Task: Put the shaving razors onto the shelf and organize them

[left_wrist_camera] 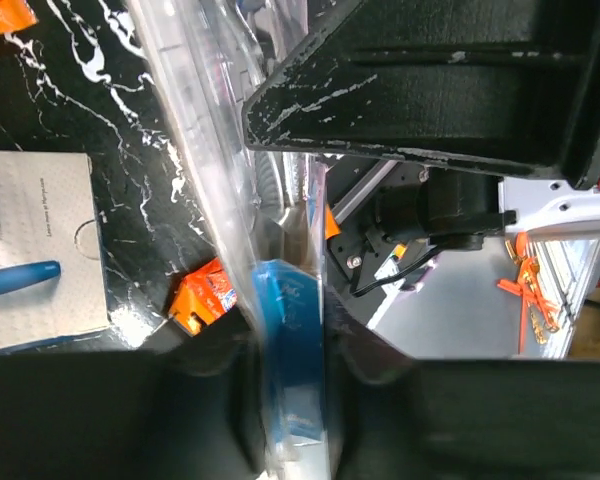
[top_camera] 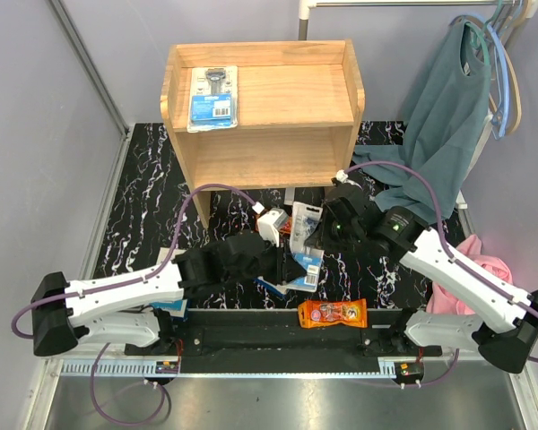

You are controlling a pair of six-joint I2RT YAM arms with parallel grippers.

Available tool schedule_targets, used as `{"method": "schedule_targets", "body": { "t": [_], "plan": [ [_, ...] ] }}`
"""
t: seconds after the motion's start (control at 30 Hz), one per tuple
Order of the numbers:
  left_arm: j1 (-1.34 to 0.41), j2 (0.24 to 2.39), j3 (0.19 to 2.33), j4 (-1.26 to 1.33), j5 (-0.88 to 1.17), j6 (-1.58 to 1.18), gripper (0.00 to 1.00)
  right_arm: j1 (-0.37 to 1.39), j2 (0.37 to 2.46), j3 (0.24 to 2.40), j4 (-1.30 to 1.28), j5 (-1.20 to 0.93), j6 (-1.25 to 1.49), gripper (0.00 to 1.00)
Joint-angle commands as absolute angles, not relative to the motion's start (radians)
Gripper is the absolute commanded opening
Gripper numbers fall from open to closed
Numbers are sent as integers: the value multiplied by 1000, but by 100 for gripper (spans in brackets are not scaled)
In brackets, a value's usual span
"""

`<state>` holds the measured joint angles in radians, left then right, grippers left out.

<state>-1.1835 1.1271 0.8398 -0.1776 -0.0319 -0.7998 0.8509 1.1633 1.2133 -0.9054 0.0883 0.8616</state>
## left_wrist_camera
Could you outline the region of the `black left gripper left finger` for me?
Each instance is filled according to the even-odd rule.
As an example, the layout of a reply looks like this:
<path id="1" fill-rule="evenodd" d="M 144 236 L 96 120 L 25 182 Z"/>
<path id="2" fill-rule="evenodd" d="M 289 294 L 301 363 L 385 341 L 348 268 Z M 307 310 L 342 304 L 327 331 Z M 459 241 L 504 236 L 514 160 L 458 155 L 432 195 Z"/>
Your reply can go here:
<path id="1" fill-rule="evenodd" d="M 0 479 L 253 479 L 257 357 L 248 334 L 0 355 Z"/>

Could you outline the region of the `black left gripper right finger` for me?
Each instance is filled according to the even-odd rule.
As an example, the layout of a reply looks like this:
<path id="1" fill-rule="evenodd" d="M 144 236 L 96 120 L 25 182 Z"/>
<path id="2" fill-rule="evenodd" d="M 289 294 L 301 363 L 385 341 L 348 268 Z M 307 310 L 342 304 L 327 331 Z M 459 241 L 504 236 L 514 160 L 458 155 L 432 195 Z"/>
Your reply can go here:
<path id="1" fill-rule="evenodd" d="M 324 293 L 337 479 L 600 479 L 600 362 L 407 356 Z"/>

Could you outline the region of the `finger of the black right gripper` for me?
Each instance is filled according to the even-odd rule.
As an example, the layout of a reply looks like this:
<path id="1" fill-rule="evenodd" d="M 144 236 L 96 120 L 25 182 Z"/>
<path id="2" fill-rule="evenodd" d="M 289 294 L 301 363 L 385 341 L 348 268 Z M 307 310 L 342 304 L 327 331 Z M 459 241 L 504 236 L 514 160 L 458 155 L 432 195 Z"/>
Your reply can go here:
<path id="1" fill-rule="evenodd" d="M 246 143 L 589 189 L 600 1 L 340 1 L 243 108 Z"/>

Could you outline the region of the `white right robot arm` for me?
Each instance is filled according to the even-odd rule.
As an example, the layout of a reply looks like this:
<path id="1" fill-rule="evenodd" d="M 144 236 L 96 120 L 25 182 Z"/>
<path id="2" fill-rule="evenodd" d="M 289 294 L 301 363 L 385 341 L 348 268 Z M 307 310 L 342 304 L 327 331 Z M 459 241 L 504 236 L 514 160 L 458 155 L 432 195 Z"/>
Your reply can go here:
<path id="1" fill-rule="evenodd" d="M 248 100 L 255 150 L 411 168 L 353 189 L 330 248 L 354 297 L 383 246 L 600 225 L 600 1 L 340 1 Z"/>

